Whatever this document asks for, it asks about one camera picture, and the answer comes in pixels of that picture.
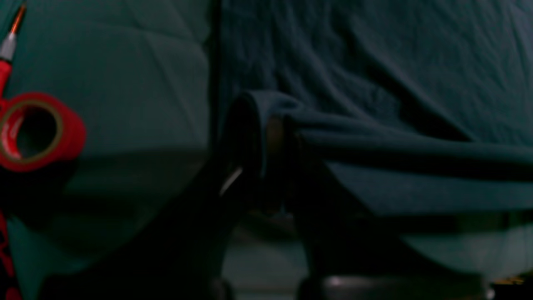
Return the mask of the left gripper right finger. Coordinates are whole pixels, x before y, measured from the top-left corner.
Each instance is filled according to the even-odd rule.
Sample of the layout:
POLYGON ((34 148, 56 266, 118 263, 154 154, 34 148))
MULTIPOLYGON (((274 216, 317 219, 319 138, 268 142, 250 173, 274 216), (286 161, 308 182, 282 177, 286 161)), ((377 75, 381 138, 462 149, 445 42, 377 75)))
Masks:
POLYGON ((288 201, 308 258, 299 300, 485 300, 475 273, 452 271, 416 253, 392 226, 341 186, 284 118, 287 164, 296 195, 288 201))

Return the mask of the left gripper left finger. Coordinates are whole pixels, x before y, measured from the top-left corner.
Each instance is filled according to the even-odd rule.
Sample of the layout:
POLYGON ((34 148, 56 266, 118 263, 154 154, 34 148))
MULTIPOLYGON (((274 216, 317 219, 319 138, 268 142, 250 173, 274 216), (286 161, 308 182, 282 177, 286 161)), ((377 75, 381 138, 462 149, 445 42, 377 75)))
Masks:
POLYGON ((261 116, 250 96, 230 109, 206 165, 132 240, 74 275, 49 278, 44 300, 215 300, 229 235, 263 175, 261 116))

